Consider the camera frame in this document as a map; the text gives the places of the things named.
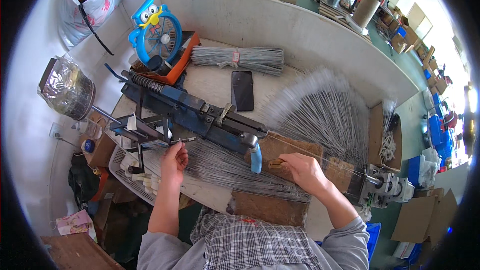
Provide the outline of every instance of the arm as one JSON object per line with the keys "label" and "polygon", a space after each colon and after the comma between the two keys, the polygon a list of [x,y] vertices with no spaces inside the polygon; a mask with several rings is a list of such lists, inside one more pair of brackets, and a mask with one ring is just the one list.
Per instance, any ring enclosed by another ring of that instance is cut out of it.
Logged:
{"label": "arm", "polygon": [[279,158],[285,161],[282,166],[291,171],[295,183],[327,208],[335,229],[358,217],[350,201],[325,177],[315,158],[300,153],[281,154]]}
{"label": "arm", "polygon": [[185,143],[177,142],[160,159],[161,181],[155,199],[148,231],[177,237],[179,234],[179,199],[183,169],[188,164]]}

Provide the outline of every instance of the hand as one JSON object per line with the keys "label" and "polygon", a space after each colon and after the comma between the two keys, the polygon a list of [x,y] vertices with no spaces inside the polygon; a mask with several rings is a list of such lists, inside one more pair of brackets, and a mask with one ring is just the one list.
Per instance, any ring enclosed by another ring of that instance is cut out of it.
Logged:
{"label": "hand", "polygon": [[188,151],[185,143],[177,142],[160,158],[161,183],[168,187],[180,188],[183,170],[188,165]]}
{"label": "hand", "polygon": [[280,154],[281,165],[290,170],[293,180],[300,188],[312,195],[325,190],[330,181],[325,177],[317,159],[300,153]]}

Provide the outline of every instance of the plaid apron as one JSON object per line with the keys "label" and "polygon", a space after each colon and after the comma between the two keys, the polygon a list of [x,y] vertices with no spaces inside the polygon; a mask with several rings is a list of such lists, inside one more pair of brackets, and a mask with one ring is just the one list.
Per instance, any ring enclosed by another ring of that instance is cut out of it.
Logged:
{"label": "plaid apron", "polygon": [[278,264],[306,264],[322,269],[303,228],[283,226],[241,215],[224,215],[206,206],[190,240],[205,238],[203,270],[236,270]]}

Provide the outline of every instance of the orange tray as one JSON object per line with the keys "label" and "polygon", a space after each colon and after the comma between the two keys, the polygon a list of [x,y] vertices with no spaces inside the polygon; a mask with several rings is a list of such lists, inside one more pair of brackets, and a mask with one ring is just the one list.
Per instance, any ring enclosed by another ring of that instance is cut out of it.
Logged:
{"label": "orange tray", "polygon": [[180,57],[180,60],[173,66],[170,72],[166,76],[159,75],[153,72],[136,72],[138,75],[145,76],[154,81],[164,83],[166,85],[172,86],[178,80],[183,70],[185,70],[190,62],[190,55],[192,54],[192,49],[194,46],[200,44],[200,38],[196,32],[190,37],[190,42],[188,43],[187,49],[183,52],[183,55]]}

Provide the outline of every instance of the smartphone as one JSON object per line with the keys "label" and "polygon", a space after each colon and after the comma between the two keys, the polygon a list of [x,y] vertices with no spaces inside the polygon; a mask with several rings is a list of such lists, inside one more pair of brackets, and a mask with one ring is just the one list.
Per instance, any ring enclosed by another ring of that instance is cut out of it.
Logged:
{"label": "smartphone", "polygon": [[251,71],[232,71],[232,105],[237,112],[254,110],[254,79]]}

